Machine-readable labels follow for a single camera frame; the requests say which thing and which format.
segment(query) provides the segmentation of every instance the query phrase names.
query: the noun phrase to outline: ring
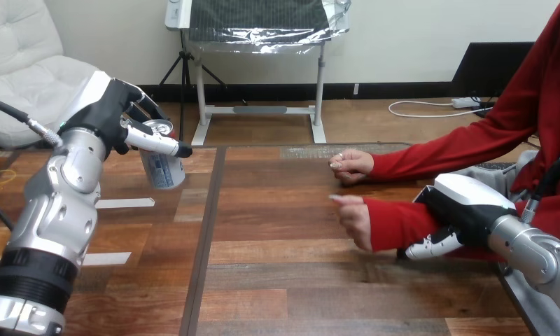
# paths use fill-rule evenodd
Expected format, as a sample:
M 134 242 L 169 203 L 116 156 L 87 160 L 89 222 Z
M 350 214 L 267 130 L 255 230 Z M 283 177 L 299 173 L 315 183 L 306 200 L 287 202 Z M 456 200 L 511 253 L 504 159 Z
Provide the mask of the ring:
M 0 174 L 1 173 L 12 173 L 12 175 L 7 180 L 0 182 L 0 184 L 8 183 L 8 182 L 10 182 L 10 181 L 12 181 L 13 179 L 16 178 L 16 171 L 13 171 L 12 169 L 0 170 Z

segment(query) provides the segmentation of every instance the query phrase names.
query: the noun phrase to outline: power strip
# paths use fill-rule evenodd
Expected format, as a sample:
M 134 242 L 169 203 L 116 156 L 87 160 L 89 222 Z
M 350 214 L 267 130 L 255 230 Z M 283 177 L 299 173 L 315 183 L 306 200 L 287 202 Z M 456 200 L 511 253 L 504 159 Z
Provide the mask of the power strip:
M 465 97 L 465 98 L 453 98 L 451 99 L 451 105 L 455 108 L 455 109 L 466 109 L 468 107 L 478 107 L 480 106 L 480 98 L 470 98 L 470 97 Z

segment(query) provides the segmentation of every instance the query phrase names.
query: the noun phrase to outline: white chair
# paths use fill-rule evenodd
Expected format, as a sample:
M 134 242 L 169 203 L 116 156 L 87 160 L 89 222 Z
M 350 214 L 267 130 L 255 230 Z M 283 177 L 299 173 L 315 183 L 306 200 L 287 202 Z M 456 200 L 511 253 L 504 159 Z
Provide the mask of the white chair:
M 43 0 L 0 0 L 0 100 L 52 130 L 97 70 L 63 53 Z M 21 148 L 39 140 L 26 125 L 0 112 L 0 147 Z

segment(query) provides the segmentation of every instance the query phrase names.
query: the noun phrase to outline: wooden table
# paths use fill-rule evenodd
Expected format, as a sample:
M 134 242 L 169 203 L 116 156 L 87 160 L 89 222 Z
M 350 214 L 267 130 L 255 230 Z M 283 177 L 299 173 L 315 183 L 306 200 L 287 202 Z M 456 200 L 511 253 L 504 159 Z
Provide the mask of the wooden table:
M 99 210 L 89 253 L 131 256 L 83 268 L 65 335 L 528 335 L 490 265 L 404 262 L 354 246 L 328 195 L 408 201 L 424 184 L 341 188 L 327 159 L 343 148 L 198 148 L 170 191 L 149 188 L 137 153 L 114 153 L 102 197 L 156 203 Z M 17 177 L 0 185 L 13 220 L 49 155 L 18 154 L 6 157 Z M 0 255 L 8 237 L 0 224 Z

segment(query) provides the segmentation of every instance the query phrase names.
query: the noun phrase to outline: white wall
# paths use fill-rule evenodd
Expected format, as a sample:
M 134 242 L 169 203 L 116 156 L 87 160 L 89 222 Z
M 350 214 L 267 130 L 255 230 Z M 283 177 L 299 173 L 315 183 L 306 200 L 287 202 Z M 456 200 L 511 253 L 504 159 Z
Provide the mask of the white wall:
M 164 25 L 167 0 L 45 2 L 66 55 L 126 81 L 159 83 L 181 47 L 179 33 Z M 353 0 L 351 31 L 327 47 L 327 82 L 450 81 L 469 42 L 534 41 L 558 3 Z M 316 50 L 308 55 L 210 54 L 204 64 L 227 83 L 314 83 L 316 58 Z M 180 72 L 167 82 L 180 83 Z

